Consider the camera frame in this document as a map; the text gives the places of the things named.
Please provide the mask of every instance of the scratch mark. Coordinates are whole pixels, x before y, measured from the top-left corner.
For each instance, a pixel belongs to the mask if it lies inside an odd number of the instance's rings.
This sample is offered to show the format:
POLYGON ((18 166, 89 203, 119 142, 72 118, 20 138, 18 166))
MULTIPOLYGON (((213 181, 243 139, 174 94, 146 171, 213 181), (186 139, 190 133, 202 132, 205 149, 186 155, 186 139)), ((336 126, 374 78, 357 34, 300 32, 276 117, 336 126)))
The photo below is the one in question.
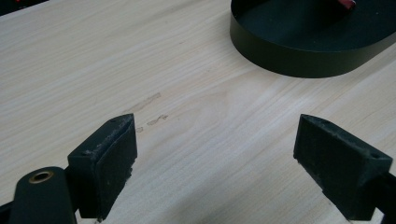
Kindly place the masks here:
POLYGON ((143 109, 146 105, 151 104, 155 99, 158 99, 161 97, 161 93, 157 92, 154 95, 150 96, 149 98, 145 99, 144 101, 132 106, 131 108, 124 110, 123 113, 135 113, 141 109, 143 109))
POLYGON ((143 129, 143 127, 140 127, 140 128, 136 128, 136 130, 135 130, 137 133, 141 133, 141 132, 143 132, 144 131, 144 129, 143 129))
POLYGON ((156 124, 158 122, 158 120, 160 120, 160 119, 166 120, 167 118, 168 118, 167 115, 161 115, 157 119, 154 119, 154 120, 150 121, 148 123, 148 125, 154 125, 154 124, 156 124))

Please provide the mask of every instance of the red object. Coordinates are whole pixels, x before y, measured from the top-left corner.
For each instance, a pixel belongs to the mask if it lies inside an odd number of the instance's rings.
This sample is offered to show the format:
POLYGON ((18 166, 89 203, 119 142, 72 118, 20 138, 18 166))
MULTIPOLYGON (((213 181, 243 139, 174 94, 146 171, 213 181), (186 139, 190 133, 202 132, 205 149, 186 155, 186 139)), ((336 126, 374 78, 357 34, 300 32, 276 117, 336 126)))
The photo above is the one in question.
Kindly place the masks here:
POLYGON ((356 2, 353 0, 338 0, 338 2, 348 10, 353 9, 356 6, 356 2))

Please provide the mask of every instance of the light wood surface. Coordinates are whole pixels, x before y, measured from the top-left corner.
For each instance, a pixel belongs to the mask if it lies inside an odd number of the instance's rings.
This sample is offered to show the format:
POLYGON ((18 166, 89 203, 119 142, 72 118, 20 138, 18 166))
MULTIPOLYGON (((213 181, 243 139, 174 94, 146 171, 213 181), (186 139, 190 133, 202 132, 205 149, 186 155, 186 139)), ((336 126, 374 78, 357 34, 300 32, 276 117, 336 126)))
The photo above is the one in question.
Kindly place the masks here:
POLYGON ((51 0, 0 17, 0 204, 134 113, 138 158, 104 223, 348 223, 292 157, 297 124, 328 119, 396 158, 396 45, 340 77, 285 77, 237 52, 229 20, 230 0, 51 0))

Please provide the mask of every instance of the screw hole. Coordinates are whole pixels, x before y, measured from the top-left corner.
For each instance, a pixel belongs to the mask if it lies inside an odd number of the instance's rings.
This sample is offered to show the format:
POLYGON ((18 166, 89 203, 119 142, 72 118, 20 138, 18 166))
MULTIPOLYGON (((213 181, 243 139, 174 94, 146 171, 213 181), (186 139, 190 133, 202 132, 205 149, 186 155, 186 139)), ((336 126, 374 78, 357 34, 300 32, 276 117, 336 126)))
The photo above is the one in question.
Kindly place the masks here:
POLYGON ((375 154, 375 153, 372 153, 371 156, 372 156, 374 159, 378 159, 378 158, 379 158, 379 156, 378 156, 377 154, 375 154))
POLYGON ((51 171, 43 171, 43 172, 37 173, 37 174, 33 175, 32 177, 30 177, 29 182, 31 184, 39 184, 39 183, 42 183, 44 181, 47 181, 52 176, 53 176, 53 172, 51 172, 51 171))

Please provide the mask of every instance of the wood grain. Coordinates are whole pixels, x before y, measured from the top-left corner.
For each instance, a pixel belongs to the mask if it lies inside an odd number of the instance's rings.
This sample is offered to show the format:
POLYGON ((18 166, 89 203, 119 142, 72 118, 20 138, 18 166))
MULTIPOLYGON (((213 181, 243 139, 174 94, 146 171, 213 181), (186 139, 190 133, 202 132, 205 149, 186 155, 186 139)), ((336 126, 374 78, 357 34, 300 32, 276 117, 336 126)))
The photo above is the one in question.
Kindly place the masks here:
POLYGON ((395 158, 396 45, 340 77, 284 77, 236 51, 229 19, 229 0, 51 0, 0 17, 0 204, 134 113, 138 158, 104 223, 348 223, 292 157, 299 116, 395 158))

